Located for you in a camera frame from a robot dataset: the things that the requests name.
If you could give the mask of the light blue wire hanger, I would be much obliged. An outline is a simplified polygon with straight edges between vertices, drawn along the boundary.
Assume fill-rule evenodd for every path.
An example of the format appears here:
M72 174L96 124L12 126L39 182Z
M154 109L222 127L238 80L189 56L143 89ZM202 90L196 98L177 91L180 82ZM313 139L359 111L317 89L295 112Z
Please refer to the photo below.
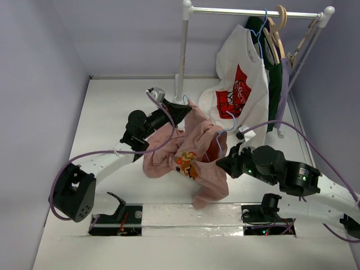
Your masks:
M235 125L236 125L236 118L235 118L235 116L233 115L233 113L231 113L230 111L226 111L226 113L232 117L232 119L233 119L233 126L232 126L231 128L223 129L223 130L221 130L220 132L217 132L217 136L216 136L215 140L216 140L216 143L217 143L218 148L219 148L220 158L223 158L223 157L224 157L224 151L223 151L223 148L222 148L222 146L221 146L221 143L220 143L219 139L220 139L220 137L221 137L221 135L222 135L223 133L228 133L228 132L230 132L230 131L233 131L234 128L235 128Z

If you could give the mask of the pink t shirt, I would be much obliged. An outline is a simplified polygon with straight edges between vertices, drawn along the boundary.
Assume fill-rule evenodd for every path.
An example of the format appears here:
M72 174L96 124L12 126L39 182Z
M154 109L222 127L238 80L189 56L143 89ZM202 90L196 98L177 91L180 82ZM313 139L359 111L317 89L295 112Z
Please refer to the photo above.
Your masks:
M193 197L193 206L202 209L229 195L226 173L216 165L221 158L215 138L223 128L215 125L192 101L188 104L192 110L184 119L184 131L176 129L165 146L144 154L142 168L149 178L176 171L198 183L201 188ZM226 153L227 133L219 141Z

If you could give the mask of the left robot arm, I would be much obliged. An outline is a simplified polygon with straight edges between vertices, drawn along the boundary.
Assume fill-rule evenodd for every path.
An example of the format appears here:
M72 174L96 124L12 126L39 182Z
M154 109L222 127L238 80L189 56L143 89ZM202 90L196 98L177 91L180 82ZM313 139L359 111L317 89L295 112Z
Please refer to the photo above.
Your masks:
M192 110L189 105L171 103L167 100L157 103L157 106L157 110L150 115L141 110L134 110L129 114L125 133L116 149L90 152L89 154L94 157L92 160L76 165L76 160L87 156L81 154L63 165L49 195L51 211L58 219L74 222L84 220L94 206L96 186L144 154L166 146L169 139L156 148L150 148L147 138L165 125L169 125L170 133L174 134L176 126Z

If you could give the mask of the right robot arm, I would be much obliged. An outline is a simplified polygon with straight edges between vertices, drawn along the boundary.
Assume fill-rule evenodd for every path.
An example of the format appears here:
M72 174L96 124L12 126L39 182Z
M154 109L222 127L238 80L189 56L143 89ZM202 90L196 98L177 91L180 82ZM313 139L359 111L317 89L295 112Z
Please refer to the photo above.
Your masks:
M216 165L231 178L246 174L279 187L279 195L266 193L260 204L243 207L241 219L245 223L269 226L282 225L285 219L304 219L345 229L354 242L359 241L358 196L353 196L318 169L288 161L282 151L267 145L255 150L236 145Z

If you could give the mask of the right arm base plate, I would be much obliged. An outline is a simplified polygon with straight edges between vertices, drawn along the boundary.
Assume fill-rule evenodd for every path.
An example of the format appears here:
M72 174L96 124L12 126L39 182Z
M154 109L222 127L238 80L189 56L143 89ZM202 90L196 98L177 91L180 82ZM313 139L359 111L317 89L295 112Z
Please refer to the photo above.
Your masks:
M296 219L281 218L278 214L280 195L266 193L261 203L241 206L241 220L244 224L244 236L296 236Z

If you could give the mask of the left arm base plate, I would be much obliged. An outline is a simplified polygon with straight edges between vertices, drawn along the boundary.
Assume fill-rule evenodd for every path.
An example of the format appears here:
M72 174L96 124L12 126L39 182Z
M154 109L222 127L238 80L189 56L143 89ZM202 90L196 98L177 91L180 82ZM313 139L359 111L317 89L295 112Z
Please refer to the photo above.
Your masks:
M113 214L92 215L88 233L91 236L142 236L142 204L127 204L112 192L119 205Z

